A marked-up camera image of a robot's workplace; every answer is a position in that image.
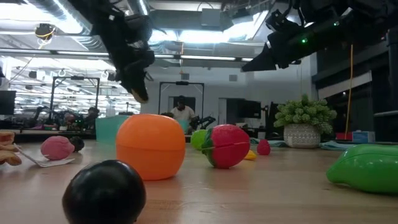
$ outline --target pink ball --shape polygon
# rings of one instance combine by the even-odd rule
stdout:
[[[62,136],[49,137],[40,147],[43,156],[52,161],[67,158],[74,149],[69,139]]]
[[[257,146],[257,153],[263,156],[268,156],[271,153],[271,147],[267,140],[260,140],[260,143]]]

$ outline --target red fruit toy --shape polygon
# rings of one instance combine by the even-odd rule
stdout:
[[[259,155],[268,156],[271,153],[271,147],[267,140],[263,139],[257,146],[257,153]]]
[[[202,149],[211,165],[228,169],[240,163],[248,154],[250,138],[235,125],[218,125],[207,131]]]

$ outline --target black plastic ball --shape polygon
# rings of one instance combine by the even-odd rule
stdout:
[[[85,142],[80,137],[72,137],[69,142],[75,147],[73,152],[79,152],[85,147]]]
[[[139,174],[116,160],[79,171],[62,198],[70,224],[132,224],[145,202],[146,191]]]

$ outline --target lime green ball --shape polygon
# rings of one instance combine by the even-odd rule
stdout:
[[[198,130],[195,131],[191,136],[191,145],[197,149],[201,150],[201,145],[205,142],[207,130]]]

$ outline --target green toy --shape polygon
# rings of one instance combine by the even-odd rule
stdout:
[[[338,158],[326,176],[334,184],[347,184],[365,192],[398,194],[398,146],[353,146]]]
[[[191,145],[201,151],[201,145],[205,142],[207,130],[198,130],[195,131],[191,136]]]

